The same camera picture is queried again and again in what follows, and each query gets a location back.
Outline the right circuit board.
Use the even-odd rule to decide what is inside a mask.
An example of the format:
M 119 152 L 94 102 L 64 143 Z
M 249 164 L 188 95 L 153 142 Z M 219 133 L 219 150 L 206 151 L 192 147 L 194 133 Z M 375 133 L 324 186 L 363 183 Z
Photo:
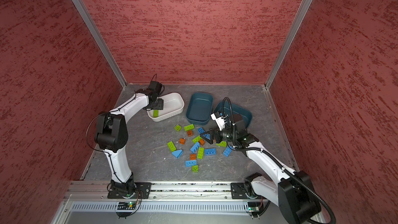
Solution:
M 262 211 L 263 203 L 261 202 L 248 202 L 247 203 L 247 212 L 249 213 L 257 213 Z

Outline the right teal container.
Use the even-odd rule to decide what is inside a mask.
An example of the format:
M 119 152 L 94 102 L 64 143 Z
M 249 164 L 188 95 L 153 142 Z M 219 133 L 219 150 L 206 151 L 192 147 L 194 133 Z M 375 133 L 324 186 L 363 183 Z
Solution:
M 234 115 L 240 114 L 242 116 L 243 121 L 245 123 L 245 127 L 248 128 L 252 121 L 252 113 L 249 110 L 246 110 L 245 108 L 242 108 L 236 104 L 232 104 L 231 108 L 232 108 Z M 213 113 L 222 112 L 222 110 L 224 110 L 224 113 L 226 115 L 228 115 L 228 116 L 231 115 L 231 111 L 230 111 L 228 102 L 225 102 L 224 105 L 222 104 L 222 102 L 219 102 L 219 104 L 215 107 Z

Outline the circuit board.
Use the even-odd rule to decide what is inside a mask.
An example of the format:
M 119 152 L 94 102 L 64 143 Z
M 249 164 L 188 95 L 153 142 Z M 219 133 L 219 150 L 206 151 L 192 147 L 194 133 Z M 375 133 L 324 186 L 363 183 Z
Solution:
M 117 212 L 132 212 L 136 209 L 136 204 L 133 202 L 119 202 L 116 207 Z
M 263 203 L 261 202 L 248 202 L 247 203 L 247 212 L 249 213 L 257 213 L 262 211 Z

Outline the blue wedge lego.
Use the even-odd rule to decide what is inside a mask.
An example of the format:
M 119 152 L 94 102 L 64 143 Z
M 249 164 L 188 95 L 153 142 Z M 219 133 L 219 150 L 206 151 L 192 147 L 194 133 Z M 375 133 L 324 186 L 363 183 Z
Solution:
M 182 154 L 183 154 L 183 151 L 182 151 L 181 149 L 175 150 L 175 151 L 172 152 L 172 155 L 173 155 L 176 159 L 180 158 L 180 156 L 181 156 Z

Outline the teal container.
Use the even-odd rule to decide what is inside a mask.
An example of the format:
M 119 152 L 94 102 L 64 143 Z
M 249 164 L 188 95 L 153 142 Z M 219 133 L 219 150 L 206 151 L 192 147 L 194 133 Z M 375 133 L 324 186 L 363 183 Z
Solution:
M 245 127 L 248 128 L 252 121 L 252 113 L 249 110 L 246 110 L 245 108 L 242 108 L 236 104 L 232 104 L 231 108 L 232 108 L 234 115 L 240 114 L 242 116 L 243 121 L 245 123 Z M 222 112 L 222 110 L 224 110 L 224 113 L 226 115 L 228 115 L 228 116 L 231 115 L 231 111 L 230 111 L 228 102 L 225 102 L 224 105 L 222 104 L 222 102 L 219 102 L 219 104 L 215 107 L 213 113 Z
M 189 102 L 186 118 L 194 125 L 206 125 L 212 113 L 213 97 L 208 93 L 195 92 Z

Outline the small green lego bottom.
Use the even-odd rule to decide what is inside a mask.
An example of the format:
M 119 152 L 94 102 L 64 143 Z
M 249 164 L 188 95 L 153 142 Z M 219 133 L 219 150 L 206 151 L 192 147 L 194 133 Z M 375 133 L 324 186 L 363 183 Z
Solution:
M 199 166 L 193 166 L 192 167 L 192 172 L 197 173 L 199 171 Z

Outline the right frame post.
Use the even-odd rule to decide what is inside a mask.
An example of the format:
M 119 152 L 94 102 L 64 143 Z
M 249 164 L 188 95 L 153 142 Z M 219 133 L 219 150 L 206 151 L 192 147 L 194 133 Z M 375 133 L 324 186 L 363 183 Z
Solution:
M 281 50 L 277 56 L 277 59 L 273 65 L 273 68 L 266 80 L 266 83 L 265 83 L 266 90 L 269 90 L 271 88 L 271 85 L 272 85 L 284 59 L 285 59 L 285 56 L 287 55 L 287 53 L 289 51 L 291 44 L 293 43 L 293 40 L 294 40 L 303 20 L 308 12 L 308 9 L 309 9 L 312 1 L 313 0 L 302 0 L 301 1 L 300 6 L 296 12 L 296 15 L 293 19 L 292 24 L 291 24 L 291 27 L 289 28 L 289 32 L 286 36 L 286 39 L 281 47 Z

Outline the left circuit board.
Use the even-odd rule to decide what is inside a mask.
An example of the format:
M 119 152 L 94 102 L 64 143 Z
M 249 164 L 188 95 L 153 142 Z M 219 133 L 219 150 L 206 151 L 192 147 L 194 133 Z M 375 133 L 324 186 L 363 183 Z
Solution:
M 136 204 L 133 202 L 119 202 L 116 207 L 117 212 L 132 212 L 136 209 Z

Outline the middle teal container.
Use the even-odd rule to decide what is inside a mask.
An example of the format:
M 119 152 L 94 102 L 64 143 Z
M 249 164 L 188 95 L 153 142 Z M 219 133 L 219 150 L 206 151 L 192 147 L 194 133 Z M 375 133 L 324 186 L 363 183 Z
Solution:
M 186 118 L 194 125 L 206 125 L 212 113 L 213 97 L 208 93 L 195 92 L 189 102 Z

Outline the frame post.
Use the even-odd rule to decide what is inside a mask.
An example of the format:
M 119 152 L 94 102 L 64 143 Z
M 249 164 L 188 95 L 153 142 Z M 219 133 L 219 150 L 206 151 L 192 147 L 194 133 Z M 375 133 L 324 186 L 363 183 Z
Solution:
M 94 20 L 92 19 L 87 7 L 85 6 L 85 3 L 83 2 L 83 0 L 72 0 L 72 2 L 75 8 L 77 9 L 78 13 L 80 14 L 81 18 L 83 19 L 84 23 L 86 24 L 88 30 L 90 31 L 96 44 L 98 45 L 101 53 L 108 62 L 108 65 L 110 66 L 111 70 L 113 71 L 114 75 L 119 81 L 121 87 L 125 88 L 128 82 L 125 79 L 119 66 L 117 65 L 117 62 L 114 59 L 114 56 L 112 55 L 110 49 L 108 48 L 105 40 L 103 39 L 98 27 L 94 23 Z
M 266 83 L 265 83 L 266 90 L 269 90 L 271 88 L 271 85 L 272 85 L 284 59 L 285 59 L 285 56 L 287 55 L 287 53 L 289 51 L 291 44 L 293 43 L 293 40 L 294 40 L 303 20 L 308 12 L 308 9 L 309 9 L 312 1 L 313 0 L 302 0 L 301 1 L 300 6 L 296 12 L 296 15 L 293 19 L 292 24 L 291 24 L 291 27 L 289 28 L 289 32 L 286 36 L 286 39 L 281 47 L 281 50 L 277 56 L 277 59 L 273 65 L 273 68 L 266 80 Z

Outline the small green square lego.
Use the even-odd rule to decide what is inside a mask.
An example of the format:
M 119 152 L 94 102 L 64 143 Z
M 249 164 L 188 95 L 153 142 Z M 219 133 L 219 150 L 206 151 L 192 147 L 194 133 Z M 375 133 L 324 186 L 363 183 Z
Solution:
M 177 132 L 179 132 L 179 131 L 181 130 L 181 126 L 180 126 L 180 125 L 176 125 L 176 126 L 174 127 L 174 129 L 175 129 Z

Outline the left frame post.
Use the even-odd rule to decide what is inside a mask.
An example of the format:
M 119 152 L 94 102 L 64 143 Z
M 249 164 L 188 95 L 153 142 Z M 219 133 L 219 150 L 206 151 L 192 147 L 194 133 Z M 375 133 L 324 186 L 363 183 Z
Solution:
M 114 59 L 114 56 L 112 55 L 110 49 L 108 48 L 105 40 L 103 39 L 98 27 L 94 23 L 94 20 L 92 19 L 87 7 L 85 6 L 85 3 L 83 2 L 83 0 L 72 0 L 72 2 L 75 8 L 77 9 L 78 13 L 80 14 L 81 18 L 83 19 L 84 23 L 86 24 L 88 30 L 90 31 L 96 44 L 98 45 L 101 53 L 108 62 L 108 65 L 110 66 L 111 70 L 113 71 L 114 75 L 119 81 L 121 87 L 125 88 L 128 82 L 125 79 L 119 66 L 117 65 L 117 62 Z

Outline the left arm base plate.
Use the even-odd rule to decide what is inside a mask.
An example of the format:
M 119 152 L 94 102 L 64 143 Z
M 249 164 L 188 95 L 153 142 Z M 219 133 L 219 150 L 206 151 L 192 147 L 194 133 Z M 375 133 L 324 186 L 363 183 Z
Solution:
M 148 199 L 152 183 L 135 182 L 132 184 L 116 183 L 113 180 L 107 187 L 108 199 Z

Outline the white container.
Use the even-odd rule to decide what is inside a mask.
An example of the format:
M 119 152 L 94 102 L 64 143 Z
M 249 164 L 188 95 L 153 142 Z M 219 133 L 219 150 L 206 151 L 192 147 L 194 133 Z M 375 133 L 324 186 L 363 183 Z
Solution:
M 154 110 L 150 110 L 147 112 L 148 116 L 154 122 L 166 120 L 183 112 L 185 103 L 179 93 L 169 93 L 165 96 L 162 96 L 161 99 L 164 100 L 163 110 L 158 110 L 159 114 L 157 117 L 154 116 Z

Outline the aluminium rail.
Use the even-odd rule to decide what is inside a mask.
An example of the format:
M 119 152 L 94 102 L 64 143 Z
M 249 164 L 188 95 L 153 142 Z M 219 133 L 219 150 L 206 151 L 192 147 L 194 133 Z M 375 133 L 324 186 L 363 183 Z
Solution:
M 109 201 L 105 180 L 72 181 L 63 200 Z M 152 181 L 136 183 L 145 201 L 250 201 L 241 183 L 230 181 Z

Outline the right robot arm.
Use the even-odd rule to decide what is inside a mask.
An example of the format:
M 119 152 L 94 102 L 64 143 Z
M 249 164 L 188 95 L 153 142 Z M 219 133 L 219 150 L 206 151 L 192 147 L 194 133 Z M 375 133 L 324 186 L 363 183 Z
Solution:
M 310 177 L 297 172 L 272 155 L 253 134 L 247 131 L 240 114 L 228 116 L 211 114 L 217 127 L 201 134 L 209 144 L 231 143 L 232 151 L 242 152 L 265 172 L 245 178 L 243 191 L 247 198 L 258 197 L 279 207 L 290 224 L 316 223 L 314 216 L 321 212 L 321 198 L 315 193 Z

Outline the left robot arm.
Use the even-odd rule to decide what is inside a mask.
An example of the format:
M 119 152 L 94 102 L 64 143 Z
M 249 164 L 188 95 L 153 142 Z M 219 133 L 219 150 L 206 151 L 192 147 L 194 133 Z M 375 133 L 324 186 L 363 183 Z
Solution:
M 136 91 L 126 102 L 97 117 L 94 140 L 106 155 L 111 169 L 110 190 L 123 198 L 138 194 L 126 158 L 125 147 L 129 139 L 127 122 L 140 110 L 162 110 L 164 100 L 160 96 L 163 92 L 164 86 L 160 82 L 151 81 L 146 89 Z

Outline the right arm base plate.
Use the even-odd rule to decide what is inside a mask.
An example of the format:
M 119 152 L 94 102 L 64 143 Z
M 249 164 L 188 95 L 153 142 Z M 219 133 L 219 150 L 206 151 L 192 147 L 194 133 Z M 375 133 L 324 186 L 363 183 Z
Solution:
M 231 196 L 234 200 L 261 200 L 248 183 L 231 183 Z

